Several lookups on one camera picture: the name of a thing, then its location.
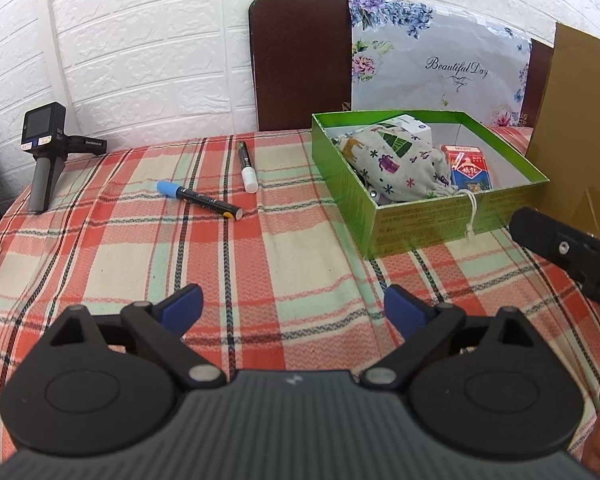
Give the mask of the blue cap black marker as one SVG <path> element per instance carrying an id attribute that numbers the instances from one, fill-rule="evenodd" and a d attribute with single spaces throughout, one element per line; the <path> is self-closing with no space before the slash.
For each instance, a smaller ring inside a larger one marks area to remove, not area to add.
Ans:
<path id="1" fill-rule="evenodd" d="M 217 200 L 208 195 L 194 192 L 193 190 L 184 188 L 184 186 L 179 186 L 171 181 L 158 181 L 156 189 L 163 196 L 184 200 L 184 202 L 201 206 L 216 214 L 220 214 L 224 218 L 238 221 L 244 215 L 242 208 L 238 206 L 223 202 L 222 200 Z"/>

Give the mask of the red playing card box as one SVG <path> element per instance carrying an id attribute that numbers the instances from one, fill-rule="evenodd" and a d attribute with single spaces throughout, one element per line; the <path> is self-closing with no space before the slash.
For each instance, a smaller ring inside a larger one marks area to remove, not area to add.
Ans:
<path id="1" fill-rule="evenodd" d="M 440 148 L 450 166 L 455 186 L 473 193 L 492 190 L 489 166 L 480 148 L 450 144 Z"/>

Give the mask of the printed fabric drawstring pouch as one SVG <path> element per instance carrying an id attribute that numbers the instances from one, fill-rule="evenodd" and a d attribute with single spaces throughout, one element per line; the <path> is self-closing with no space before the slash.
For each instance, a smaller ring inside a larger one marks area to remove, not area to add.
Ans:
<path id="1" fill-rule="evenodd" d="M 437 244 L 443 220 L 476 236 L 476 193 L 458 188 L 441 148 L 390 134 L 376 122 L 328 135 L 340 166 L 325 178 L 361 255 L 367 259 Z"/>

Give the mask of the white cap black marker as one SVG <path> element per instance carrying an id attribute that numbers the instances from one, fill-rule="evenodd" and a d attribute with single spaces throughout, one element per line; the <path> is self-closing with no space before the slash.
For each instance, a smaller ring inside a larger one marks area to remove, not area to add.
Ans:
<path id="1" fill-rule="evenodd" d="M 248 152 L 247 144 L 244 141 L 237 143 L 237 151 L 240 166 L 240 175 L 242 176 L 242 184 L 244 189 L 249 194 L 256 194 L 258 192 L 259 183 L 256 170 L 252 166 L 252 161 Z"/>

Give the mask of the white product box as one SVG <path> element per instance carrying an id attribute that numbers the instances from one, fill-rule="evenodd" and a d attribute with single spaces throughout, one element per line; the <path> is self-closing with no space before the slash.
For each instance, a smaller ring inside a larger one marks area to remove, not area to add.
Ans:
<path id="1" fill-rule="evenodd" d="M 390 134 L 398 136 L 401 139 L 422 141 L 428 144 L 432 143 L 431 128 L 409 114 L 402 114 L 386 119 L 381 125 L 383 125 Z"/>

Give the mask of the brown cardboard sheet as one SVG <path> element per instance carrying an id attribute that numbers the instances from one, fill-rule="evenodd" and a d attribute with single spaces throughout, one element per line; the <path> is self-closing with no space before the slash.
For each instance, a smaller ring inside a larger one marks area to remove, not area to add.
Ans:
<path id="1" fill-rule="evenodd" d="M 600 238 L 600 39 L 556 26 L 527 158 L 548 177 L 539 210 Z"/>

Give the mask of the red plaid blanket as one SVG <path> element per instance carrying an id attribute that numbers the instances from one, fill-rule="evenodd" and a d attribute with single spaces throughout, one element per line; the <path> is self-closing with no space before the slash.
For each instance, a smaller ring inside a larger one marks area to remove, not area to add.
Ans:
<path id="1" fill-rule="evenodd" d="M 398 345 L 382 312 L 398 284 L 472 315 L 519 308 L 579 384 L 580 455 L 600 407 L 600 308 L 505 230 L 366 260 L 312 160 L 311 136 L 245 138 L 260 188 L 242 188 L 234 136 L 127 148 L 66 167 L 50 209 L 27 197 L 0 221 L 0 393 L 70 304 L 114 313 L 189 283 L 204 313 L 186 342 L 227 373 L 240 368 L 362 370 Z M 242 208 L 238 221 L 161 195 L 158 181 Z M 0 463 L 14 447 L 0 417 Z"/>

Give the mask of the green cardboard box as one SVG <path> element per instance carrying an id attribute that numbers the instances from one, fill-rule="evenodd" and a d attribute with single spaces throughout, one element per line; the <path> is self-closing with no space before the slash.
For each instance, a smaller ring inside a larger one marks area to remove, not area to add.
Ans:
<path id="1" fill-rule="evenodd" d="M 312 142 L 315 165 L 366 259 L 506 226 L 548 182 L 463 112 L 318 113 Z"/>

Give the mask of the floral plastic bag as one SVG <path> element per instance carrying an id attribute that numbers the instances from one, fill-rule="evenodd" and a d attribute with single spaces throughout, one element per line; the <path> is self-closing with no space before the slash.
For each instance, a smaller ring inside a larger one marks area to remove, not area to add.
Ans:
<path id="1" fill-rule="evenodd" d="M 348 0 L 354 110 L 457 110 L 521 120 L 532 43 L 516 28 L 408 0 Z"/>

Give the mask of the dark brown headboard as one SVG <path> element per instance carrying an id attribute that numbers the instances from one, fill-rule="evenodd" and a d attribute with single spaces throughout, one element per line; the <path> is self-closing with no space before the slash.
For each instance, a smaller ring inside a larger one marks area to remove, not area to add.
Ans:
<path id="1" fill-rule="evenodd" d="M 351 106 L 351 22 L 348 0 L 254 0 L 249 33 L 258 125 L 301 128 L 314 114 Z M 519 125 L 538 118 L 551 47 L 532 38 Z"/>

